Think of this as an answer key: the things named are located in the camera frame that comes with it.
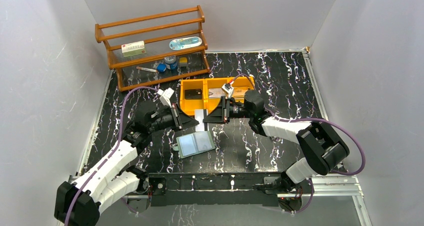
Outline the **white magnetic stripe card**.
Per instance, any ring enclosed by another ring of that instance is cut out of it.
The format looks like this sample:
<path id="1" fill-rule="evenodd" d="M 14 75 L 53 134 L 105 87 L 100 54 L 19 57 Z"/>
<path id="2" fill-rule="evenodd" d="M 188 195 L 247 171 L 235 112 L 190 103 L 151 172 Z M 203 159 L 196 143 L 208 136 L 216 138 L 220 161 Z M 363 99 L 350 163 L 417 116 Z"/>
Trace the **white magnetic stripe card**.
<path id="1" fill-rule="evenodd" d="M 208 131 L 208 124 L 204 123 L 204 118 L 208 115 L 208 111 L 206 109 L 196 109 L 194 112 L 194 118 L 199 122 L 198 125 L 195 126 L 196 132 Z"/>

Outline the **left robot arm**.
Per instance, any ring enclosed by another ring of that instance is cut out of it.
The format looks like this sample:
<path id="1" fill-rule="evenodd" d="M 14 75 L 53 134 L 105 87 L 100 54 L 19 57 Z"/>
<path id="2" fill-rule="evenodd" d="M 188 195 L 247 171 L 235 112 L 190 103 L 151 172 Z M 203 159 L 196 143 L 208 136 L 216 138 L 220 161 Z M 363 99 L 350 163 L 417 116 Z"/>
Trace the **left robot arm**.
<path id="1" fill-rule="evenodd" d="M 143 102 L 111 150 L 84 175 L 58 187 L 54 217 L 66 226 L 96 225 L 101 214 L 123 196 L 144 194 L 149 189 L 148 173 L 126 165 L 150 145 L 153 133 L 198 124 L 176 103 L 157 108 L 151 101 Z"/>

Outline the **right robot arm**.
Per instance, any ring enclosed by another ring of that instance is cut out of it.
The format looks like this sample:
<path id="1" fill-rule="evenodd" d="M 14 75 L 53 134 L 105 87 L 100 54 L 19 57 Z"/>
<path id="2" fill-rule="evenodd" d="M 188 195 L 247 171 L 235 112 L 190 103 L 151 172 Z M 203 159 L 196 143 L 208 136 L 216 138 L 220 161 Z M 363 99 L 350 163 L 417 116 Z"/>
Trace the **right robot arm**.
<path id="1" fill-rule="evenodd" d="M 315 175 L 327 175 L 350 150 L 331 124 L 323 119 L 295 122 L 273 116 L 255 90 L 244 94 L 242 103 L 221 97 L 218 106 L 204 123 L 224 124 L 233 118 L 248 118 L 249 126 L 259 135 L 277 137 L 299 144 L 303 158 L 289 166 L 276 181 L 288 193 L 295 193 L 302 181 Z"/>

